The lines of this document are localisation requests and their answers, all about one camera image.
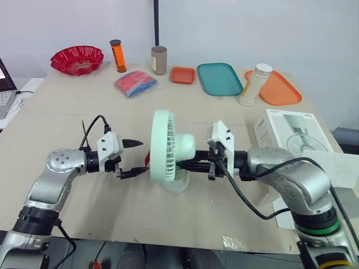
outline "laptop keyboard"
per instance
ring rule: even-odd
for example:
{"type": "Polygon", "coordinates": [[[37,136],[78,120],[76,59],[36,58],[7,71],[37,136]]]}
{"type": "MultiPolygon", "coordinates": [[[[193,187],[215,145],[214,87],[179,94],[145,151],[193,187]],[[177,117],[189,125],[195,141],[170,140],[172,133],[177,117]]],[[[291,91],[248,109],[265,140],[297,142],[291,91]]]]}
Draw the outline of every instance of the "laptop keyboard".
{"type": "Polygon", "coordinates": [[[9,101],[12,91],[0,92],[0,106],[4,106],[9,101]]]}

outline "cardboard tube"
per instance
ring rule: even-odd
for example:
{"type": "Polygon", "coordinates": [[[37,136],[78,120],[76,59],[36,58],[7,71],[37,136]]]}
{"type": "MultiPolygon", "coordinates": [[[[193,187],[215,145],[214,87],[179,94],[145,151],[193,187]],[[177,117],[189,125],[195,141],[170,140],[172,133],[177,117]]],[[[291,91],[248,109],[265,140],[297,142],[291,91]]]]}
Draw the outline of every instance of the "cardboard tube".
{"type": "Polygon", "coordinates": [[[152,70],[156,75],[164,75],[167,71],[167,48],[155,46],[151,49],[152,70]]]}

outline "table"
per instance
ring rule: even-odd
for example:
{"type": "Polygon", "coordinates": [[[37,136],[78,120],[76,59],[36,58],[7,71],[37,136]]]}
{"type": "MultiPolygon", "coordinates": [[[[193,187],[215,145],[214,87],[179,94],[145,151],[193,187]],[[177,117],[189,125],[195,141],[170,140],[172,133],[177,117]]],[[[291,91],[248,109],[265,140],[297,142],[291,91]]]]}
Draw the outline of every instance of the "table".
{"type": "MultiPolygon", "coordinates": [[[[128,66],[128,72],[134,70],[151,73],[144,64],[128,66]]],[[[236,70],[243,85],[245,71],[236,70]]],[[[292,76],[281,73],[300,91],[292,76]]],[[[124,169],[143,165],[150,147],[152,117],[159,108],[174,112],[177,132],[193,133],[199,150],[208,149],[207,129],[217,120],[231,129],[236,150],[248,150],[256,146],[252,126],[266,108],[314,113],[334,151],[340,152],[305,96],[297,105],[274,107],[257,99],[253,106],[244,107],[236,97],[207,95],[198,80],[193,85],[173,84],[167,72],[154,75],[160,88],[126,99],[114,87],[120,76],[114,63],[103,63],[93,73],[79,77],[51,73],[0,134],[5,190],[0,196],[0,230],[12,228],[28,190],[44,169],[47,155],[57,148],[78,148],[83,135],[81,120],[88,126],[97,114],[104,115],[118,135],[145,143],[125,150],[120,163],[124,169]]],[[[102,124],[96,124],[89,136],[93,148],[102,134],[102,124]]],[[[168,193],[159,184],[149,182],[149,173],[126,180],[98,173],[79,177],[61,212],[63,226],[74,238],[298,253],[295,232],[278,228],[275,219],[259,219],[226,179],[209,181],[200,173],[191,173],[190,177],[190,186],[181,194],[168,193]]],[[[263,195],[260,183],[236,181],[252,202],[263,195]]],[[[270,203],[259,210],[264,214],[273,212],[270,203]]],[[[356,219],[353,224],[359,228],[356,219]]],[[[54,229],[53,234],[60,232],[54,229]]]]}
{"type": "MultiPolygon", "coordinates": [[[[39,87],[39,85],[41,84],[41,82],[43,81],[43,78],[18,78],[18,79],[14,79],[15,81],[15,85],[17,86],[18,89],[21,89],[20,91],[32,91],[35,92],[37,90],[37,88],[39,87]]],[[[15,115],[20,111],[20,107],[19,107],[19,103],[21,98],[25,99],[27,101],[27,99],[29,99],[31,97],[32,93],[30,92],[24,92],[22,94],[18,94],[15,97],[15,100],[9,110],[9,112],[7,113],[6,117],[3,119],[0,119],[0,130],[3,130],[6,128],[6,126],[9,124],[9,122],[15,117],[15,115]]]]}

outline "plastic bag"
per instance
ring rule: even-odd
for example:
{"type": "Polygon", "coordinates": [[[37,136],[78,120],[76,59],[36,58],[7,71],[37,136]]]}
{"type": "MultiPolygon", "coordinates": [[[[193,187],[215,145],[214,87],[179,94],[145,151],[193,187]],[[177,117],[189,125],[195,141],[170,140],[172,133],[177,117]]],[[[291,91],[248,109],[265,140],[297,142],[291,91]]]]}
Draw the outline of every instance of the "plastic bag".
{"type": "Polygon", "coordinates": [[[119,78],[114,84],[126,94],[127,98],[132,98],[137,94],[156,85],[157,80],[147,75],[143,71],[133,71],[119,78]]]}

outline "teal tray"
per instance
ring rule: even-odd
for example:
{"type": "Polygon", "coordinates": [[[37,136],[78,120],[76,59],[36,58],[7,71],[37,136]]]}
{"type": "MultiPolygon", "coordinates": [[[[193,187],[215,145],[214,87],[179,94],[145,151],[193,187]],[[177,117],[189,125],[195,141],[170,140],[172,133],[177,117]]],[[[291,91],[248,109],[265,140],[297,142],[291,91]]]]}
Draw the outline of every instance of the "teal tray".
{"type": "Polygon", "coordinates": [[[197,67],[203,90],[213,96],[236,96],[243,86],[232,66],[226,63],[204,63],[197,67]]]}

